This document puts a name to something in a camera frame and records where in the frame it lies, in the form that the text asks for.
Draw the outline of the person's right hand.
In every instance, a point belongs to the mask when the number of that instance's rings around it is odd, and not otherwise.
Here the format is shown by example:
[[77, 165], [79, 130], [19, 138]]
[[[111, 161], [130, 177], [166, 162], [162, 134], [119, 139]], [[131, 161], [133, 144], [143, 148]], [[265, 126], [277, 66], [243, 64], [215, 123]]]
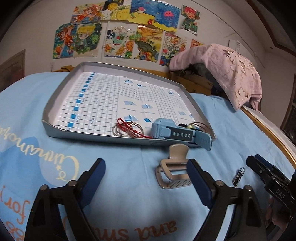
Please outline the person's right hand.
[[272, 221], [274, 225], [285, 231], [290, 221], [290, 213], [274, 197], [271, 197], [268, 203], [269, 206], [265, 213], [266, 221]]

